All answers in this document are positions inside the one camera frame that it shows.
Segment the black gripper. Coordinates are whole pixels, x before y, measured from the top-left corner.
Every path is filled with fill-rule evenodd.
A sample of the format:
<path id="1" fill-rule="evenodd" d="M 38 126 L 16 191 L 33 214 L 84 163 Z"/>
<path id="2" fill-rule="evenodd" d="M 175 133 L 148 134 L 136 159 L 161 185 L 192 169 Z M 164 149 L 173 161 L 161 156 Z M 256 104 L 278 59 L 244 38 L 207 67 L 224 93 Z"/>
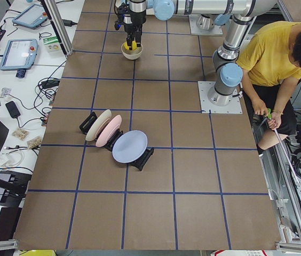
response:
<path id="1" fill-rule="evenodd" d="M 132 41 L 136 42 L 136 47 L 141 47 L 142 26 L 146 22 L 146 11 L 127 12 L 123 18 L 124 30 L 127 33 L 126 42 L 131 46 Z"/>

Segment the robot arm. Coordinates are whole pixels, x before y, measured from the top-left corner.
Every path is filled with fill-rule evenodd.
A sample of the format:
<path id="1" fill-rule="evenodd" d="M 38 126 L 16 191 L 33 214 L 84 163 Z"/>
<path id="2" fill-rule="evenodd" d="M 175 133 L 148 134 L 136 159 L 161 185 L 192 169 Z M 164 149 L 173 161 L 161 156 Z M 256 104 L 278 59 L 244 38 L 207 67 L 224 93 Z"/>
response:
<path id="1" fill-rule="evenodd" d="M 214 105 L 228 105 L 234 90 L 241 83 L 243 71 L 235 62 L 239 56 L 241 44 L 254 19 L 254 17 L 244 17 L 239 14 L 219 14 L 214 20 L 217 26 L 230 23 L 224 42 L 214 52 L 212 58 L 217 80 L 208 92 L 208 99 Z"/>
<path id="2" fill-rule="evenodd" d="M 153 9 L 155 16 L 162 21 L 169 20 L 174 14 L 222 14 L 234 15 L 219 53 L 234 54 L 254 17 L 270 10 L 276 1 L 125 1 L 116 8 L 115 29 L 124 26 L 128 47 L 136 41 L 141 46 L 142 26 L 146 22 L 146 10 Z"/>

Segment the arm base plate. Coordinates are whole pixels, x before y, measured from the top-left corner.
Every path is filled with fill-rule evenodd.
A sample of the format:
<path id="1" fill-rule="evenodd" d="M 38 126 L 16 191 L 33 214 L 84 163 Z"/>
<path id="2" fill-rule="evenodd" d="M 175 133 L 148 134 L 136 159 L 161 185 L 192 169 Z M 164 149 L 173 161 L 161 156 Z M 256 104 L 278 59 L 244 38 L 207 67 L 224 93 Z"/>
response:
<path id="1" fill-rule="evenodd" d="M 215 82 L 198 81 L 201 113 L 203 114 L 243 114 L 237 88 L 230 95 L 215 91 Z"/>
<path id="2" fill-rule="evenodd" d="M 221 26 L 215 24 L 216 15 L 213 14 L 191 14 L 189 15 L 189 26 L 192 35 L 222 36 Z"/>

